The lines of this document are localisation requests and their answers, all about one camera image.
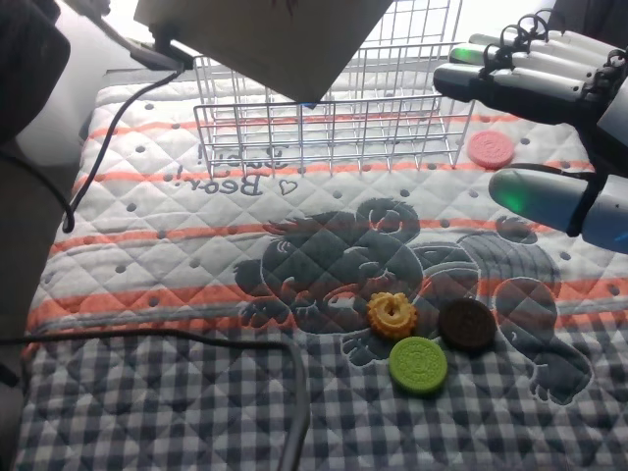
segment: black cable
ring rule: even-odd
[[[77,196],[75,196],[75,199],[70,204],[70,207],[72,208],[73,213],[79,207],[80,201],[83,199],[83,197],[89,190],[89,187],[91,186],[94,179],[96,178],[96,175],[98,174],[98,169],[100,168],[100,164],[102,164],[102,160],[105,157],[105,153],[107,152],[107,149],[109,148],[111,137],[114,135],[114,132],[116,131],[116,126],[118,125],[118,122],[123,117],[125,112],[130,107],[130,105],[144,93],[148,93],[149,91],[154,90],[155,88],[159,88],[160,86],[170,83],[171,81],[176,79],[178,76],[180,76],[183,73],[183,71],[184,71],[184,67],[181,66],[176,72],[167,76],[166,78],[162,78],[161,80],[156,81],[155,83],[152,83],[144,87],[142,90],[138,91],[131,98],[125,101],[125,103],[122,105],[120,110],[118,110],[118,113],[116,113],[116,116],[114,116],[114,119],[112,120],[111,125],[109,125],[109,129],[107,130],[107,135],[105,135],[105,140],[103,140],[102,142],[102,147],[100,147],[100,152],[98,152],[98,157],[96,157],[96,162],[94,163],[94,166],[91,168],[91,172],[89,172],[89,176],[87,177],[87,180],[82,185],[82,187],[77,193]],[[63,232],[66,234],[69,234],[74,230],[74,228],[75,228],[74,218],[67,219],[63,225]]]
[[[54,197],[59,201],[59,204],[63,207],[63,210],[66,212],[66,220],[72,223],[72,227],[75,225],[75,214],[70,204],[66,200],[63,193],[55,186],[50,180],[48,180],[39,170],[37,170],[33,165],[31,165],[28,161],[19,159],[14,157],[11,154],[7,154],[5,152],[0,151],[0,159],[5,162],[9,162],[16,167],[20,167],[23,170],[26,170],[28,173],[33,175],[36,179],[43,183],[50,192],[54,195]]]
[[[305,366],[297,346],[279,340],[225,340],[209,339],[193,334],[192,332],[176,329],[132,329],[128,331],[101,331],[50,334],[46,336],[27,336],[16,339],[0,339],[0,346],[28,345],[30,343],[51,343],[68,340],[116,339],[136,337],[175,337],[198,341],[206,345],[226,348],[241,348],[254,350],[283,350],[286,351],[294,363],[294,384],[296,404],[292,414],[292,422],[288,429],[288,436],[284,444],[284,451],[279,461],[278,471],[296,471],[305,440],[305,434],[310,424],[310,404],[305,387]]]

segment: silver wire mesh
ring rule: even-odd
[[[361,171],[372,159],[384,159],[390,169],[402,158],[413,159],[420,169],[425,156],[437,154],[455,165],[470,110],[439,95],[432,84],[434,69],[447,61],[454,43],[409,43],[418,32],[421,39],[430,32],[433,5],[444,22],[439,39],[447,34],[449,19],[457,25],[461,2],[456,12],[451,4],[394,2],[314,108],[291,102],[209,58],[196,58],[202,104],[194,115],[210,176],[224,160],[238,161],[245,174],[269,161],[273,173],[287,164],[314,162],[330,173],[337,165],[357,162]],[[402,29],[405,35],[397,33]]]

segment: pink cookie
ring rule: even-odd
[[[512,162],[514,144],[502,132],[480,131],[467,142],[467,154],[472,162],[488,170],[499,170]]]

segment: quilted mat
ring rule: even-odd
[[[78,184],[121,103],[98,95]],[[312,405],[300,469],[627,469],[628,257],[509,213],[464,151],[339,166],[251,167],[229,156],[210,181],[196,83],[149,93],[123,117],[77,214],[59,233],[29,316],[32,333],[176,327],[287,339]],[[516,143],[515,162],[588,169],[570,127],[476,108],[470,132]],[[366,302],[403,292],[417,335],[445,350],[428,398],[395,387],[391,345]],[[436,331],[473,297],[498,320],[471,358]],[[294,403],[280,353],[188,340],[43,345],[29,383],[17,469],[273,469]]]

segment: robotic hand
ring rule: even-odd
[[[542,12],[453,47],[450,63],[435,71],[435,87],[529,121],[573,126],[594,173],[511,165],[493,176],[491,197],[527,219],[628,253],[628,180],[621,177],[628,176],[628,53],[550,30]],[[526,19],[532,28],[522,26]]]

